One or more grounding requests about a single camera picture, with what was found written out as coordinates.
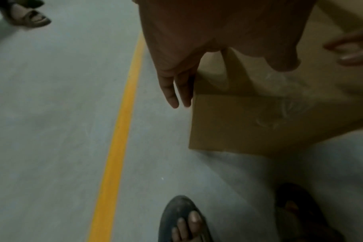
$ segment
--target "slipper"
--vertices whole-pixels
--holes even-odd
[[[184,218],[187,222],[188,216],[192,211],[199,213],[203,221],[203,228],[198,237],[192,238],[192,233],[187,226],[189,239],[193,239],[194,242],[213,242],[204,216],[201,214],[196,205],[186,196],[174,197],[164,209],[160,220],[158,242],[172,242],[172,229],[177,226],[178,219]]]
[[[25,8],[39,8],[45,4],[42,0],[15,0],[15,3]]]
[[[0,8],[0,12],[8,23],[15,25],[15,26],[38,28],[38,27],[46,26],[51,23],[51,20],[49,18],[47,18],[42,13],[40,13],[34,9],[29,9],[29,12],[27,12],[23,18],[18,19],[18,20],[12,18],[11,14],[10,14],[10,9]],[[37,15],[41,15],[42,19],[40,19],[38,21],[33,21],[32,18]]]
[[[297,211],[286,208],[294,202]],[[302,187],[286,183],[276,192],[275,217],[282,242],[298,240],[345,242],[344,236],[328,225],[320,207]]]

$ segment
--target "hand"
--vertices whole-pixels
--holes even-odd
[[[232,47],[277,71],[298,67],[296,45],[315,0],[138,0],[140,20],[168,103],[191,105],[202,56]]]
[[[328,50],[334,50],[340,45],[358,42],[363,42],[363,29],[341,35],[325,43],[324,48]],[[337,62],[343,66],[363,65],[363,49],[351,54],[343,55],[337,60]]]

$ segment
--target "toe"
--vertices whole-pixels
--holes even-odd
[[[189,233],[187,223],[185,222],[184,218],[179,218],[178,220],[178,229],[180,232],[181,240],[188,240]]]
[[[172,229],[172,242],[180,242],[180,233],[177,227]]]
[[[188,216],[188,226],[193,237],[196,237],[203,228],[203,220],[197,211],[192,211]]]

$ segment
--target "person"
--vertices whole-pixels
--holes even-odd
[[[160,88],[173,107],[192,99],[194,75],[206,52],[232,47],[244,55],[264,57],[277,71],[299,66],[296,45],[315,0],[136,0],[143,34]],[[363,41],[363,30],[325,43],[337,46]],[[340,57],[341,65],[363,65],[363,49]]]
[[[276,191],[275,222],[280,241],[345,242],[330,227],[312,196],[299,185],[283,184]],[[213,242],[206,218],[185,196],[173,198],[160,220],[158,242]]]
[[[51,23],[49,18],[35,10],[43,4],[41,0],[0,0],[0,12],[12,25],[38,28]]]

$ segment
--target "fingernail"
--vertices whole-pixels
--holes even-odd
[[[199,215],[198,212],[193,212],[191,214],[191,221],[192,222],[196,223],[196,222],[199,222],[200,220],[201,220],[201,218],[200,218],[200,215]]]
[[[348,54],[348,55],[344,55],[344,56],[341,56],[341,60],[343,61],[348,61],[348,60],[352,60],[354,58],[358,58],[360,56],[363,55],[363,49],[358,51],[358,52],[354,52],[354,53],[351,53],[351,54]]]

